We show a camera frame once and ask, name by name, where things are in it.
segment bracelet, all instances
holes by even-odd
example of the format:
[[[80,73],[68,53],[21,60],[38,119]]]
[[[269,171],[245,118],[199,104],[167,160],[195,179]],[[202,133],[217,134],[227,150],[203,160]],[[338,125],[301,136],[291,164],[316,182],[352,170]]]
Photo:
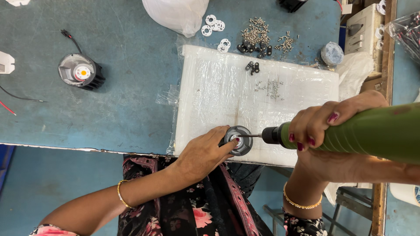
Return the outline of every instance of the bracelet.
[[[302,208],[302,209],[312,209],[312,208],[317,207],[319,204],[321,204],[322,195],[321,195],[321,198],[319,199],[319,201],[318,201],[317,203],[315,203],[314,205],[310,205],[310,206],[301,206],[301,205],[299,205],[299,204],[296,204],[296,203],[292,202],[292,201],[291,201],[291,200],[287,197],[287,195],[286,195],[286,184],[287,184],[287,182],[284,184],[284,187],[283,187],[283,194],[284,194],[284,196],[286,197],[286,200],[287,200],[290,204],[292,204],[293,206],[295,206],[295,207],[297,207],[297,208]]]
[[[131,209],[134,209],[134,207],[130,207],[124,200],[123,200],[123,197],[121,197],[121,193],[120,193],[120,185],[121,185],[121,183],[122,182],[125,182],[125,181],[127,181],[128,182],[128,180],[121,180],[120,182],[118,182],[118,185],[117,185],[117,192],[118,192],[118,197],[120,197],[120,200],[123,202],[123,204],[126,206],[126,207],[128,207],[128,208],[131,208]]]

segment blue workbench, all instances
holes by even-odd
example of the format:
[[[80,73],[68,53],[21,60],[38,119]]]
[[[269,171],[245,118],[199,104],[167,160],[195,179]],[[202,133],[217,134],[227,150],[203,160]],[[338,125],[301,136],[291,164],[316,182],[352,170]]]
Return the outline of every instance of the blue workbench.
[[[420,0],[399,0],[397,1],[396,18],[401,18],[419,10]],[[413,102],[419,94],[420,64],[414,62],[399,44],[395,44],[393,77],[392,105]],[[396,199],[388,189],[385,223],[386,236],[420,235],[419,219],[420,207]]]
[[[273,43],[286,31],[300,35],[287,59],[313,62],[321,47],[339,37],[340,8],[331,0],[308,1],[296,13],[276,0],[211,0],[204,18],[209,14],[226,28],[205,39],[198,32],[198,38],[210,44],[227,38],[234,45],[230,51],[254,16],[269,24]],[[16,70],[1,75],[0,85],[48,101],[18,100],[0,91],[0,100],[17,114],[0,107],[0,142],[165,154],[173,107],[155,99],[178,81],[178,34],[154,22],[141,1],[32,0],[20,7],[0,1],[0,22],[0,51],[16,60]],[[66,85],[58,76],[61,58],[77,52],[60,29],[103,67],[106,81],[97,92]],[[273,57],[279,59],[279,51]]]

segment floral dress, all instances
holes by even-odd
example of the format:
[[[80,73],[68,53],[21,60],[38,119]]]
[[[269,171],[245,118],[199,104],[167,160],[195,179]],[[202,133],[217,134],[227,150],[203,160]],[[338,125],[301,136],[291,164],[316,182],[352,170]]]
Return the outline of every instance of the floral dress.
[[[128,156],[123,162],[124,179],[152,174],[175,160]],[[272,236],[231,175],[232,171],[224,163],[196,184],[127,209],[119,215],[117,236]],[[303,228],[312,228],[308,220],[293,218],[292,221],[291,217],[285,212],[286,235],[323,235],[323,231],[319,234]],[[317,226],[323,226],[321,219],[315,221]],[[39,226],[30,234],[34,235],[78,236],[52,225]]]

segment wooden frame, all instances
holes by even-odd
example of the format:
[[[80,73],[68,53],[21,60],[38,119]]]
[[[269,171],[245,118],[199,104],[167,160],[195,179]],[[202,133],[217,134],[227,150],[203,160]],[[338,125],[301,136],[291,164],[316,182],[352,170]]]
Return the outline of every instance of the wooden frame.
[[[396,19],[396,3],[397,0],[387,0],[385,24]],[[383,39],[382,78],[378,82],[381,83],[381,87],[383,88],[382,93],[390,105],[392,104],[392,83],[394,76],[394,48],[395,41],[389,34],[385,34]],[[386,194],[386,183],[374,184],[372,236],[383,236],[385,234]]]

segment red wire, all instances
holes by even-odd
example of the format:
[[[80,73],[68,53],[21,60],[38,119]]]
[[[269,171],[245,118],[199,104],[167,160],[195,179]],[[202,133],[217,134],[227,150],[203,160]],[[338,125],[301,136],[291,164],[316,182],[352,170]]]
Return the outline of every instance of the red wire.
[[[6,108],[8,111],[12,112],[14,115],[16,115],[12,110],[10,110],[8,107],[6,107],[6,105],[4,105],[1,101],[0,104],[3,105],[4,108]]]
[[[340,4],[341,12],[343,12],[343,6],[341,6],[341,3],[339,0],[337,0],[337,2]]]

